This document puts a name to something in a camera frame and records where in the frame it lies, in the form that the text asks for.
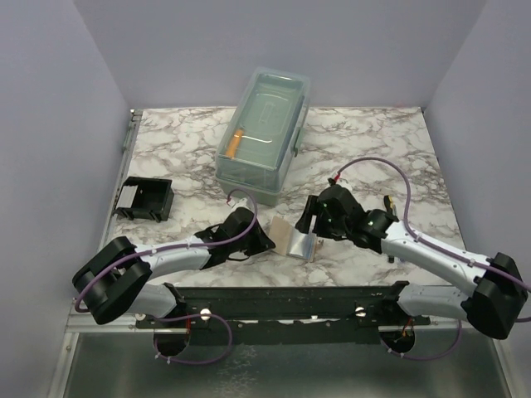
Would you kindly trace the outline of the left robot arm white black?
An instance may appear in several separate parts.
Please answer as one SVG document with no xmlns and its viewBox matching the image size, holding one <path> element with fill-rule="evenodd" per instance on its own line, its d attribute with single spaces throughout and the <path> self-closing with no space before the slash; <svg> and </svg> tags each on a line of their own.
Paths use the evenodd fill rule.
<svg viewBox="0 0 531 398">
<path fill-rule="evenodd" d="M 114 238 L 72 278 L 78 301 L 99 325 L 126 313 L 144 313 L 173 328 L 183 320 L 183 300 L 167 283 L 148 281 L 184 270 L 203 270 L 232 260 L 247 259 L 275 248 L 255 214 L 235 209 L 221 224 L 210 226 L 186 240 L 159 245 L 134 245 L 125 236 Z"/>
</svg>

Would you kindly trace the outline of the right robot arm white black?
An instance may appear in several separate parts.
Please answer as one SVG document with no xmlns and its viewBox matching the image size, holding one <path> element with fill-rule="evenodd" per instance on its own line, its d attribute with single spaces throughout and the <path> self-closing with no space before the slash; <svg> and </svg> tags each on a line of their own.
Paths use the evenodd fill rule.
<svg viewBox="0 0 531 398">
<path fill-rule="evenodd" d="M 310 195 L 295 228 L 400 258 L 447 282 L 445 286 L 404 284 L 397 296 L 382 303 L 382 316 L 393 325 L 410 316 L 434 315 L 466 321 L 485 336 L 503 340 L 528 299 L 510 256 L 497 253 L 489 258 L 409 231 L 388 211 L 364 210 L 340 185 Z"/>
</svg>

